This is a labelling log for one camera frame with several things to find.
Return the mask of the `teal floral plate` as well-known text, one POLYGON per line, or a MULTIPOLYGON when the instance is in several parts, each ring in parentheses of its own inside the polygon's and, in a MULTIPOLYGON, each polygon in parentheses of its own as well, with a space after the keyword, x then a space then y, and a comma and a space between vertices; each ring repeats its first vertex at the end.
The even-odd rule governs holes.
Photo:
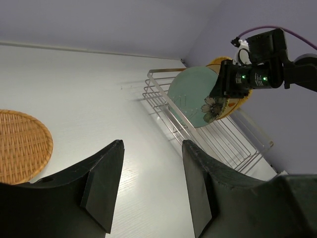
POLYGON ((216 120, 220 112, 218 98, 209 96, 218 74, 206 66, 190 67, 172 81, 167 95, 195 128, 216 120))

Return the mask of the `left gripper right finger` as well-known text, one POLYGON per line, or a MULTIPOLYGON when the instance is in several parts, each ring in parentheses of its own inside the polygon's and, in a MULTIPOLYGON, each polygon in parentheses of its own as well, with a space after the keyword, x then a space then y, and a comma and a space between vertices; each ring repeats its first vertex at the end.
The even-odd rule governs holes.
POLYGON ((223 164, 191 140, 183 141, 182 158, 195 237, 316 237, 316 175, 262 181, 223 164))

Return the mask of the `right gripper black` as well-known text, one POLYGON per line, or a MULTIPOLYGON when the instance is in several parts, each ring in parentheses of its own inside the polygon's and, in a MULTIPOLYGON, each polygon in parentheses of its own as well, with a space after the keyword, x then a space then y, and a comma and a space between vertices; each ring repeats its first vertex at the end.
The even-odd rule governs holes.
POLYGON ((283 60, 287 60, 284 31, 277 28, 246 39, 251 64, 234 65, 232 59, 220 64, 220 71, 209 96, 243 98, 250 89, 278 88, 282 85, 283 60))

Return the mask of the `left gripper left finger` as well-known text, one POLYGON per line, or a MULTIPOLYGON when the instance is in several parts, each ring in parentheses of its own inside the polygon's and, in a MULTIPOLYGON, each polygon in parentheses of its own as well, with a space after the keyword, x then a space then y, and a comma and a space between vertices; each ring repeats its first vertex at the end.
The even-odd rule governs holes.
POLYGON ((111 232, 124 143, 30 183, 0 185, 3 238, 104 238, 111 232))

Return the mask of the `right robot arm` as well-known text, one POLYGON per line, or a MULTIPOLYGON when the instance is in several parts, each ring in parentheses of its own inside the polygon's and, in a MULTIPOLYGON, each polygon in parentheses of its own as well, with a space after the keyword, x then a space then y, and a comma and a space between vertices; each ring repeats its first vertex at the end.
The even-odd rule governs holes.
POLYGON ((249 95, 250 90, 280 86, 288 89, 291 84, 317 90, 317 56, 304 54, 291 61, 285 33, 297 37, 313 49, 317 47, 288 29, 275 26, 267 26, 267 29, 267 32, 242 40, 242 36, 254 31, 249 29, 231 41, 238 51, 234 59, 221 62, 210 97, 242 99, 249 95))

